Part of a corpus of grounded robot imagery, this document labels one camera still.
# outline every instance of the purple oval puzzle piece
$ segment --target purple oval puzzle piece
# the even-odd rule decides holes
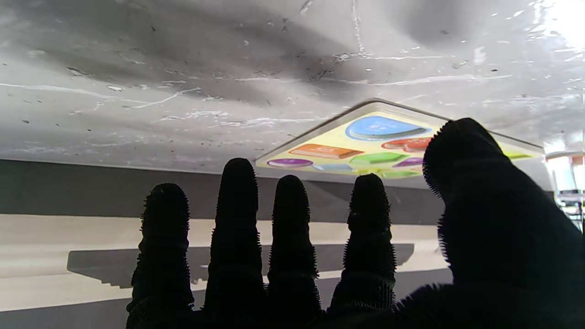
[[[268,161],[268,165],[279,168],[300,168],[313,165],[313,161],[304,159],[275,159]]]
[[[399,164],[393,165],[393,167],[411,167],[411,166],[422,166],[422,158],[421,157],[409,157],[408,159],[402,161]]]

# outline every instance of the colorful shape piece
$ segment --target colorful shape piece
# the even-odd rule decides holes
[[[383,116],[367,116],[350,124],[345,134],[357,140],[388,140],[428,131],[427,128]]]
[[[522,154],[522,153],[508,153],[506,154],[510,160],[517,160],[517,159],[524,159],[530,157],[530,155]]]
[[[431,138],[409,138],[409,139],[397,139],[382,144],[383,149],[396,150],[402,149],[408,153],[424,152],[426,147],[429,146]]]
[[[326,146],[320,144],[305,144],[289,152],[295,155],[324,157],[326,159],[345,159],[346,157],[364,153],[358,150],[336,148],[334,146]]]
[[[347,164],[314,164],[313,168],[320,170],[322,172],[350,172],[353,170],[353,168],[351,168],[349,165]]]
[[[312,164],[313,161],[305,159],[274,159],[268,161],[269,166],[279,168],[301,168],[308,167]]]
[[[376,165],[378,163],[400,161],[406,157],[408,156],[392,152],[364,154],[354,157],[352,160],[350,160],[350,163],[355,163],[356,165]]]
[[[409,157],[408,159],[402,161],[399,164],[393,165],[393,167],[411,167],[411,166],[421,166],[422,165],[422,158],[421,157]]]
[[[390,172],[390,171],[383,171],[380,172],[382,178],[385,179],[399,179],[399,178],[406,178],[406,177],[413,177],[419,176],[420,173],[417,172]]]

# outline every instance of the gray surface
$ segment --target gray surface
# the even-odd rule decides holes
[[[270,245],[262,246],[262,275],[268,274]],[[395,244],[396,265],[406,262],[414,251],[412,244]],[[343,269],[343,250],[345,245],[315,245],[317,266],[321,272]],[[132,273],[136,267],[138,249],[71,251],[67,270],[101,280],[112,286],[130,288]],[[191,281],[207,280],[209,247],[189,248],[187,261]]]
[[[4,0],[0,158],[219,173],[373,97],[581,149],[583,3],[549,3]]]
[[[139,217],[160,183],[177,183],[192,218],[215,218],[220,175],[0,160],[0,214]],[[270,219],[276,179],[260,178],[258,219]],[[311,220],[345,222],[352,184],[304,182]],[[393,224],[434,225],[443,202],[429,190],[386,188]]]
[[[402,272],[396,275],[395,292],[399,299],[417,287],[432,282],[450,282],[450,270]],[[339,279],[317,280],[322,307],[327,308]],[[205,292],[194,292],[198,306],[203,304]],[[128,316],[125,307],[129,299],[99,301],[77,305],[46,307],[0,313],[3,329],[103,329],[123,328]]]

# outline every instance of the scratched gray surface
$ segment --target scratched gray surface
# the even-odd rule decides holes
[[[3,0],[0,158],[219,173],[374,97],[581,149],[585,9],[552,3]]]

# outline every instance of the green oval puzzle piece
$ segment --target green oval puzzle piece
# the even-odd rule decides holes
[[[420,175],[420,173],[417,172],[381,172],[380,174],[382,178],[385,179],[406,178]]]
[[[407,158],[408,155],[392,152],[358,155],[351,159],[350,163],[356,165],[375,165],[378,163],[396,162]]]

